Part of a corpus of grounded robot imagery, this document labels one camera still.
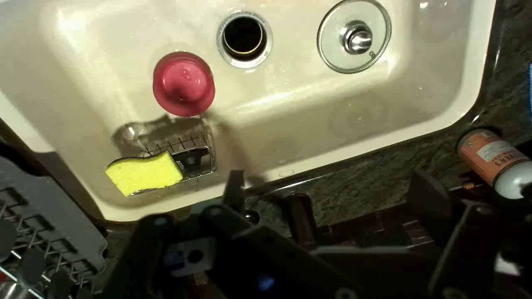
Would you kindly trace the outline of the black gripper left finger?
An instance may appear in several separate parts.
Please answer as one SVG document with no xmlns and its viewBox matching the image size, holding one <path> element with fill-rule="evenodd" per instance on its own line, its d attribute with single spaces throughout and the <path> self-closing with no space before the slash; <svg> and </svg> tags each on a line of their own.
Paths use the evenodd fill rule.
<svg viewBox="0 0 532 299">
<path fill-rule="evenodd" d="M 145 223 L 159 231 L 150 299 L 192 299 L 197 275 L 227 299 L 323 299 L 322 263 L 297 241 L 250 220 L 242 172 L 230 175 L 222 201 L 182 221 L 154 215 Z"/>
</svg>

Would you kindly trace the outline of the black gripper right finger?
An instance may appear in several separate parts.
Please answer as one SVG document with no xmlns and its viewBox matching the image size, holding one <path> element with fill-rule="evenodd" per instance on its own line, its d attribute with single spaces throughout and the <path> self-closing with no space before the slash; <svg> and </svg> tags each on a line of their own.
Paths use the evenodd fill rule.
<svg viewBox="0 0 532 299">
<path fill-rule="evenodd" d="M 416 170 L 410 205 L 440 248 L 433 299 L 532 299 L 531 200 L 488 187 L 446 188 Z"/>
</svg>

